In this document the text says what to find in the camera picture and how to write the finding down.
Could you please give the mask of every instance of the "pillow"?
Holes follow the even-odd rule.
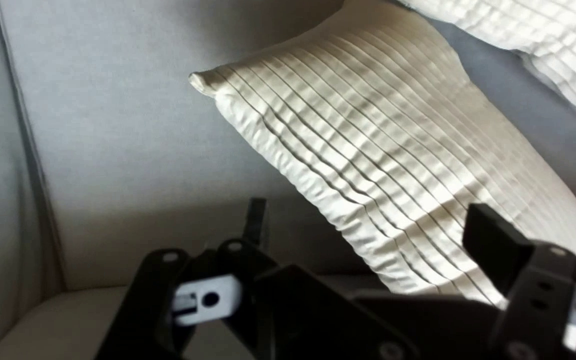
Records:
[[[498,49],[520,50],[526,67],[576,106],[576,0],[400,3]]]
[[[391,293],[501,302],[461,250],[470,202],[576,253],[576,198],[412,12],[348,0],[318,29],[189,82]]]

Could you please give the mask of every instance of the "white pillow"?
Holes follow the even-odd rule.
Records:
[[[576,0],[400,0],[498,49],[576,106]]]
[[[192,84],[391,293],[501,302],[461,250],[470,202],[576,253],[576,198],[412,12],[348,0]]]

